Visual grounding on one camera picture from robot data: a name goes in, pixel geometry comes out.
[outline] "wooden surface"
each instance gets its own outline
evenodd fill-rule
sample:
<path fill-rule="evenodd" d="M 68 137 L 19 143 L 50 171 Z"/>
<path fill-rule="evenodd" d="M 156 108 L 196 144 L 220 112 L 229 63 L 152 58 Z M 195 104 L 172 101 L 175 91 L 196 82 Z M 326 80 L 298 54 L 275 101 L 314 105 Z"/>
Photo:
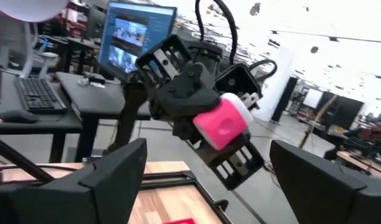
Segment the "wooden surface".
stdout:
<path fill-rule="evenodd" d="M 352 153 L 348 151 L 338 151 L 337 156 L 341 159 L 350 162 L 351 164 L 365 170 L 369 171 L 372 176 L 377 177 L 381 179 L 381 165 L 373 162 L 370 159 L 364 159 L 364 160 L 357 160 L 354 158 L 351 158 Z"/>
<path fill-rule="evenodd" d="M 80 163 L 49 164 L 80 169 Z M 69 172 L 45 169 L 52 176 L 59 178 Z M 189 170 L 182 161 L 147 162 L 145 173 L 177 172 Z M 5 170 L 4 180 L 33 179 L 23 170 Z M 196 224 L 222 223 L 193 186 L 170 187 L 166 189 L 143 190 L 138 193 L 128 224 L 162 224 L 176 220 L 193 218 Z"/>

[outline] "gray floor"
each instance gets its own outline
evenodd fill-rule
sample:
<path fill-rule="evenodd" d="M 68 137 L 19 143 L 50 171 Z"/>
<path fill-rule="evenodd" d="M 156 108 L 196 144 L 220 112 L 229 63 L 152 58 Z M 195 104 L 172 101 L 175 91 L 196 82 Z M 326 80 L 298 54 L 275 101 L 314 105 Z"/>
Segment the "gray floor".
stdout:
<path fill-rule="evenodd" d="M 101 124 L 114 124 L 114 121 L 102 121 Z M 225 190 L 213 173 L 206 168 L 203 162 L 194 154 L 187 144 L 171 136 L 171 127 L 160 121 L 138 122 L 133 138 L 146 138 L 148 140 L 148 161 L 185 161 L 192 169 L 204 187 L 215 199 L 229 200 L 227 214 L 234 224 L 258 223 L 246 208 L 231 193 Z M 291 144 L 298 145 L 304 135 L 306 125 L 295 119 L 283 116 L 280 125 L 256 121 L 250 127 L 253 135 L 252 142 L 259 149 L 266 160 L 269 160 L 270 142 L 272 139 L 282 139 Z M 109 145 L 112 126 L 100 125 L 94 143 L 94 148 L 104 149 Z M 49 150 L 45 150 L 52 142 L 51 135 L 32 136 L 2 136 L 2 140 L 19 150 L 34 162 L 46 163 Z M 69 134 L 65 142 L 65 152 L 68 147 L 77 145 L 78 135 Z M 325 150 L 333 145 L 312 135 L 308 139 L 305 149 L 322 156 Z M 296 224 L 297 221 L 289 204 L 271 175 L 265 170 L 259 170 L 250 177 L 236 191 L 268 224 Z"/>

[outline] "keyboard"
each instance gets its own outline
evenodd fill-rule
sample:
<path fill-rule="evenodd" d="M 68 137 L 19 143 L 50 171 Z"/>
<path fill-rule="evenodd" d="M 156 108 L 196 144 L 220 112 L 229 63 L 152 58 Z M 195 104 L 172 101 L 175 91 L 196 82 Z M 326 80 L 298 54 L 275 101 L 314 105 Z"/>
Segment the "keyboard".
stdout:
<path fill-rule="evenodd" d="M 23 109 L 34 114 L 65 114 L 67 107 L 48 82 L 39 78 L 17 78 L 15 87 Z"/>

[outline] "chair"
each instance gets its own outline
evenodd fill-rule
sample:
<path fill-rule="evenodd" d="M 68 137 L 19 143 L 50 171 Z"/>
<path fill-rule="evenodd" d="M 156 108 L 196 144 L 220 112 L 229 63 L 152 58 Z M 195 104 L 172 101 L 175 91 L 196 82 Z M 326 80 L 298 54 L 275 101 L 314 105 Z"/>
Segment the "chair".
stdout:
<path fill-rule="evenodd" d="M 0 65 L 4 67 L 5 72 L 19 75 L 21 78 L 27 78 L 34 64 L 35 53 L 33 46 L 35 46 L 37 41 L 38 35 L 31 35 L 30 23 L 18 21 L 0 12 Z M 21 70 L 8 68 L 11 56 L 15 58 L 15 62 L 23 64 Z M 59 56 L 54 53 L 41 53 L 40 57 L 44 62 L 39 77 L 44 78 L 50 61 Z"/>

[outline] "red marker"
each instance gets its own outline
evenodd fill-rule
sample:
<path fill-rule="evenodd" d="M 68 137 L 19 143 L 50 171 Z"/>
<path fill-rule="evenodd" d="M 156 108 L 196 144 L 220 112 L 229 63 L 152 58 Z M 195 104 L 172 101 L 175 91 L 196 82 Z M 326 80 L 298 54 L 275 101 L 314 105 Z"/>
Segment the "red marker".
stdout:
<path fill-rule="evenodd" d="M 163 224 L 196 224 L 196 222 L 192 218 L 188 218 L 185 220 L 178 220 L 178 221 L 167 222 Z"/>

